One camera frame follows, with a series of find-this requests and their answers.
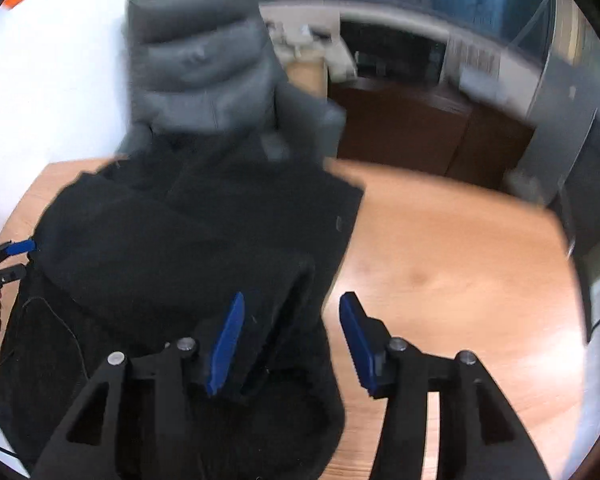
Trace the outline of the black fleece jacket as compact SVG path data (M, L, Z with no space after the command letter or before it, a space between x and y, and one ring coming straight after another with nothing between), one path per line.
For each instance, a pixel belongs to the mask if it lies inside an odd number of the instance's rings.
M344 426L325 325L360 188L255 133L158 136L48 205L1 348L0 428L32 469L108 354L245 319L221 391L190 406L205 479L316 479Z

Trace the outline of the black microwave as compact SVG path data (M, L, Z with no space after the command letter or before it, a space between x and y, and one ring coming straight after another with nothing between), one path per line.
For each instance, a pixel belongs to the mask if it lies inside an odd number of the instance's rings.
M446 44L385 25L340 22L340 37L359 77L401 84L437 84Z

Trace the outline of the grey metal cabinet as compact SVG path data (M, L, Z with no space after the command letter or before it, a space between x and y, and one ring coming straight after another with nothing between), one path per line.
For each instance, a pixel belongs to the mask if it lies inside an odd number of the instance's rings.
M519 168L548 206L565 206L573 252L600 242L600 84L552 54L531 107L532 140Z

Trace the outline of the dark wood cabinet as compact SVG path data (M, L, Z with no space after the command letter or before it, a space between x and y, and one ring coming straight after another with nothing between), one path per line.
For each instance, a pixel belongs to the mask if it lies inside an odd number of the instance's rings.
M358 78L329 87L347 122L337 156L498 190L534 128L447 84L406 86Z

